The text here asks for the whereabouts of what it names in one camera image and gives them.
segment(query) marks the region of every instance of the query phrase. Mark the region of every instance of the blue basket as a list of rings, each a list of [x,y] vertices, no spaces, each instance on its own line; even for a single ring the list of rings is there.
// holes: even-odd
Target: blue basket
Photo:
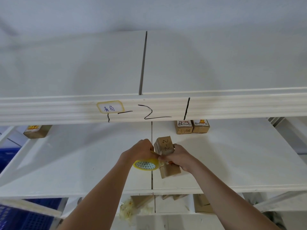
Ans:
[[[0,149],[0,172],[20,148]],[[52,209],[58,209],[62,198],[26,199]],[[0,205],[0,230],[49,230],[53,217]]]

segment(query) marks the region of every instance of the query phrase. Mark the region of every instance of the right hand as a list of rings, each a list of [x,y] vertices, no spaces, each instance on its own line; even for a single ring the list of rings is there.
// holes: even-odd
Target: right hand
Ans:
[[[176,165],[179,165],[184,171],[189,172],[191,164],[193,163],[195,157],[193,157],[191,154],[186,151],[184,147],[182,147],[179,144],[174,144],[175,151],[172,154],[169,154],[167,156],[159,156],[158,160],[160,161],[172,161]]]

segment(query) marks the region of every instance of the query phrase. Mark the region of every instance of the hand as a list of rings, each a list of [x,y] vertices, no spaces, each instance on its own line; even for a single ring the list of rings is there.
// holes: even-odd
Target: hand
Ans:
[[[132,163],[137,160],[158,159],[159,155],[151,151],[154,151],[154,147],[149,139],[141,139],[129,150],[123,152],[122,156],[130,159]]]
[[[172,161],[176,165],[179,165],[184,171],[190,172],[190,168],[196,158],[189,154],[188,151],[186,151],[186,149],[181,145],[174,144],[174,147],[174,153],[167,156],[162,155],[158,159],[160,161]]]

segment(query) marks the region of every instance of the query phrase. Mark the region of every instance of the right arm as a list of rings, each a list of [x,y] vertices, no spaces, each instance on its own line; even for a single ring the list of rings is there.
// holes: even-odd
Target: right arm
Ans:
[[[172,161],[194,176],[226,230],[280,230],[181,145],[174,146],[173,154],[159,160]]]

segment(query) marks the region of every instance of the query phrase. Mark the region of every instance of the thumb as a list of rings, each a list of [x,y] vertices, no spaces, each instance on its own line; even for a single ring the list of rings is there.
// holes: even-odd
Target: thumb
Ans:
[[[172,155],[161,155],[158,158],[159,161],[172,161]]]

